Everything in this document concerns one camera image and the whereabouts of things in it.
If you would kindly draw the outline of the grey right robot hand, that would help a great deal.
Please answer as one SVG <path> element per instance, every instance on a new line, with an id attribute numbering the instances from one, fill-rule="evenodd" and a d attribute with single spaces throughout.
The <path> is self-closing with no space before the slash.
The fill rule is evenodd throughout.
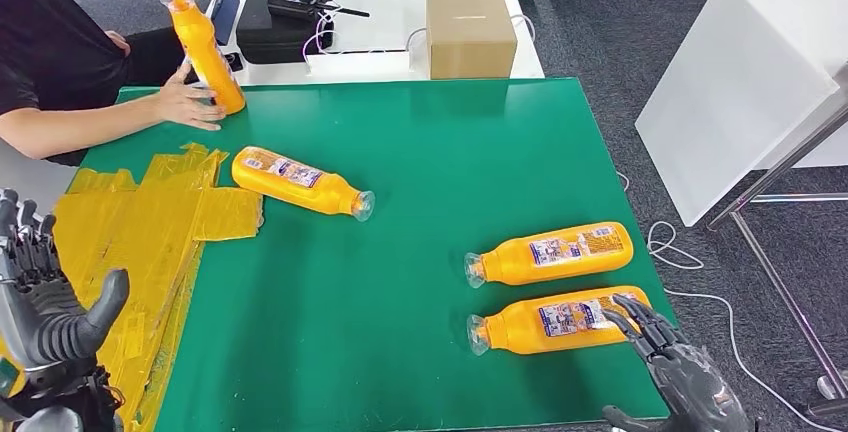
<path id="1" fill-rule="evenodd" d="M 661 422 L 636 419 L 614 405 L 604 419 L 620 431 L 757 431 L 736 393 L 705 348 L 696 347 L 663 315 L 635 298 L 616 293 L 624 315 L 606 309 L 642 359 L 670 415 Z"/>

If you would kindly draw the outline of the person's right hand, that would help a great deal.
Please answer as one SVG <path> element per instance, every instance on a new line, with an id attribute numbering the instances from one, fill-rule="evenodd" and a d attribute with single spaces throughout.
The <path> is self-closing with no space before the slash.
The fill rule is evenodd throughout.
<path id="1" fill-rule="evenodd" d="M 184 62 L 154 95 L 156 116 L 160 121 L 219 130 L 218 122 L 225 117 L 225 109 L 212 103 L 216 98 L 215 91 L 185 83 L 191 70 L 191 64 Z"/>

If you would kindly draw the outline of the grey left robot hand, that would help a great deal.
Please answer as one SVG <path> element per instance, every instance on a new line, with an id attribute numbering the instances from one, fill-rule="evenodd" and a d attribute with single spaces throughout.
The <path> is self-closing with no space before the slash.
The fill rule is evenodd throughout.
<path id="1" fill-rule="evenodd" d="M 130 293 L 125 269 L 108 272 L 86 308 L 65 274 L 53 233 L 56 217 L 36 217 L 37 203 L 1 190 L 1 334 L 7 350 L 35 382 L 103 370 L 97 352 Z"/>

